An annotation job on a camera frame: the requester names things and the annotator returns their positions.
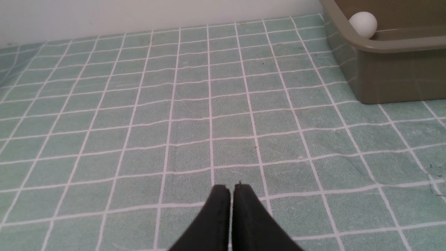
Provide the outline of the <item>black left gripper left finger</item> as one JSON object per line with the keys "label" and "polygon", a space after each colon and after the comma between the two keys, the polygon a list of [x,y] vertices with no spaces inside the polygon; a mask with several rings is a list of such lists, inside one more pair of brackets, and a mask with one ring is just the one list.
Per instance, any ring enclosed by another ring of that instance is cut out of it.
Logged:
{"label": "black left gripper left finger", "polygon": [[230,190],[214,185],[199,214],[170,251],[227,251],[231,208]]}

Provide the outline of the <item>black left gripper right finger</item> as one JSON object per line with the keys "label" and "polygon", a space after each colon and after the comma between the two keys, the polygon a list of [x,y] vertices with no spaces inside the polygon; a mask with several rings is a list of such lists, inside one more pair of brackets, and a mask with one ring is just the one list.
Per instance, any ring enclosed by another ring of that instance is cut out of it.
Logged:
{"label": "black left gripper right finger", "polygon": [[233,251],[302,251],[277,224],[248,184],[233,192]]}

